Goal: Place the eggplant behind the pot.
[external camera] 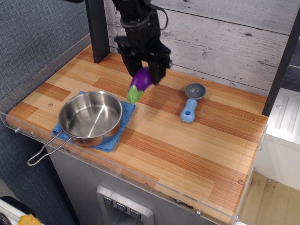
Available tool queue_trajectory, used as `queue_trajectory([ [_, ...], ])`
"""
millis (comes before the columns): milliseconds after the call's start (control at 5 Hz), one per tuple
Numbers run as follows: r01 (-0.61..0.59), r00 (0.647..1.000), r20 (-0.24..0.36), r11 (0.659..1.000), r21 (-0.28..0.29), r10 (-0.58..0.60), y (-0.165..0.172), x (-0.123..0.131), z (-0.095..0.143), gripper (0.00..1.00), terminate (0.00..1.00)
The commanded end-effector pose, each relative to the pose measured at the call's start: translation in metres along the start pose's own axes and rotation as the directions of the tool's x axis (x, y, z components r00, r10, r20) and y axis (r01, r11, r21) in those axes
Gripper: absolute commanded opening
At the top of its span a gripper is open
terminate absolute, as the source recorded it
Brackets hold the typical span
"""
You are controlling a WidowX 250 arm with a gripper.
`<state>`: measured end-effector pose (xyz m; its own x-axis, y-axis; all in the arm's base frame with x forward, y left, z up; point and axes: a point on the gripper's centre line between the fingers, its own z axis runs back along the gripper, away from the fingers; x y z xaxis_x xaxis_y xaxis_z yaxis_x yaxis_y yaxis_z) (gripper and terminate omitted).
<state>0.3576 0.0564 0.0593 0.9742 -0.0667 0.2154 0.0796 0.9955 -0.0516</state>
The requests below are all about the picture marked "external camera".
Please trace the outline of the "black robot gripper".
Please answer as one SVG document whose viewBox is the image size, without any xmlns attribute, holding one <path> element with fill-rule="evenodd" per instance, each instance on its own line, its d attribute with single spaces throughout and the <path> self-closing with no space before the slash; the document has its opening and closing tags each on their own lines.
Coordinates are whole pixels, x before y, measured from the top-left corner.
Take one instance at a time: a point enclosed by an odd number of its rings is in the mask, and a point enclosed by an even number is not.
<svg viewBox="0 0 300 225">
<path fill-rule="evenodd" d="M 166 74 L 165 61 L 170 61 L 171 50 L 160 41 L 160 31 L 152 24 L 139 28 L 125 28 L 125 36 L 116 36 L 124 65 L 131 76 L 148 61 L 153 84 L 158 84 Z"/>
</svg>

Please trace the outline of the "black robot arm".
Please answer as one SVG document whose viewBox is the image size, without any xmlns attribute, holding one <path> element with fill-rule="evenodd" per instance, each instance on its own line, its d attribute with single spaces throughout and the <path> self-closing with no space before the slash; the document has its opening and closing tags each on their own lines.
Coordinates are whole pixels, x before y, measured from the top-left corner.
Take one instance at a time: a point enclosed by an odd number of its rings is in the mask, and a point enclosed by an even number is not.
<svg viewBox="0 0 300 225">
<path fill-rule="evenodd" d="M 160 41 L 161 28 L 158 11 L 166 11 L 151 4 L 150 0 L 114 0 L 119 11 L 120 23 L 125 36 L 116 36 L 114 41 L 131 76 L 148 63 L 153 84 L 158 84 L 171 66 L 171 50 Z"/>
</svg>

